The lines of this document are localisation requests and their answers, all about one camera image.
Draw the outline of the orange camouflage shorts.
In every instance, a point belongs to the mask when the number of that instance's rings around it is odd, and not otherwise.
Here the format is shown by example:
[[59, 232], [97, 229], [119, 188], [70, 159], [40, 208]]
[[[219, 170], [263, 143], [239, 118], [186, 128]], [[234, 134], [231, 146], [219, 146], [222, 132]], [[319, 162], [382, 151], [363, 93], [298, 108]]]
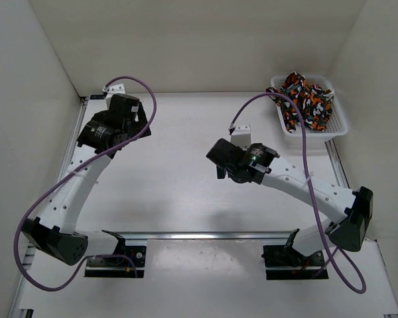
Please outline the orange camouflage shorts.
[[280, 88], [268, 87], [267, 93], [278, 93], [288, 97], [299, 109], [306, 127], [324, 132], [333, 113], [334, 92], [310, 83], [300, 73], [293, 72]]

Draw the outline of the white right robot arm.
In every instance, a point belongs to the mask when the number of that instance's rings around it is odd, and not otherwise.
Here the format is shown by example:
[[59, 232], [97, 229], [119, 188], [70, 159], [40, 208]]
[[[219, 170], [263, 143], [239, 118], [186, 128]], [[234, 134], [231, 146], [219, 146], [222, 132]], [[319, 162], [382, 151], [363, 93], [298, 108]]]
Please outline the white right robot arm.
[[352, 190], [306, 176], [261, 143], [243, 150], [221, 138], [206, 157], [216, 165], [219, 179], [229, 177], [238, 184], [256, 183], [277, 189], [326, 216], [322, 231], [318, 226], [295, 229], [280, 251], [267, 255], [269, 261], [282, 266], [302, 266], [324, 248], [322, 239], [327, 240], [328, 246], [360, 251], [372, 218], [372, 190], [364, 186]]

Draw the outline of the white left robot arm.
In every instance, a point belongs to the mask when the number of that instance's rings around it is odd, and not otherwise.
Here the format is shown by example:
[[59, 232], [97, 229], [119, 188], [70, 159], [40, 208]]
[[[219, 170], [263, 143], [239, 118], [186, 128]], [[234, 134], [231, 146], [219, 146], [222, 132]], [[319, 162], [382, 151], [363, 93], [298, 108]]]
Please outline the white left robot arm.
[[93, 186], [115, 153], [106, 154], [87, 166], [84, 162], [138, 133], [151, 135], [139, 98], [114, 93], [107, 95], [105, 102], [107, 108], [95, 113], [77, 138], [67, 168], [71, 178], [50, 196], [37, 217], [27, 219], [22, 225], [21, 231], [32, 245], [70, 266], [90, 251], [89, 245], [94, 241], [90, 235], [76, 231], [76, 223]]

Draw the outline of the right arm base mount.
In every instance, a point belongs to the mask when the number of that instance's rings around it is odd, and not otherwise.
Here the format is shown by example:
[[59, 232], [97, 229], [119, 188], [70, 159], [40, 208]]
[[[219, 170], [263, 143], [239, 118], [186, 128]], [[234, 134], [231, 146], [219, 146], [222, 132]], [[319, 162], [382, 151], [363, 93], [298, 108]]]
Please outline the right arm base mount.
[[261, 255], [265, 263], [266, 280], [327, 280], [328, 273], [321, 250], [303, 256], [292, 248], [282, 245], [264, 245]]

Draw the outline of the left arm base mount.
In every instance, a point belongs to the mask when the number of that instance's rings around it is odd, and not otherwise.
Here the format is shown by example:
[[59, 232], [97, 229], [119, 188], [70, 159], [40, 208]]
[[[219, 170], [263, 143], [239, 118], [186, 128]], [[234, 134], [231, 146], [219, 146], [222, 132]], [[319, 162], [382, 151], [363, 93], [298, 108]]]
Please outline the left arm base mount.
[[125, 246], [120, 247], [116, 254], [122, 257], [89, 258], [84, 269], [87, 278], [143, 278], [147, 258], [147, 241], [126, 239]]

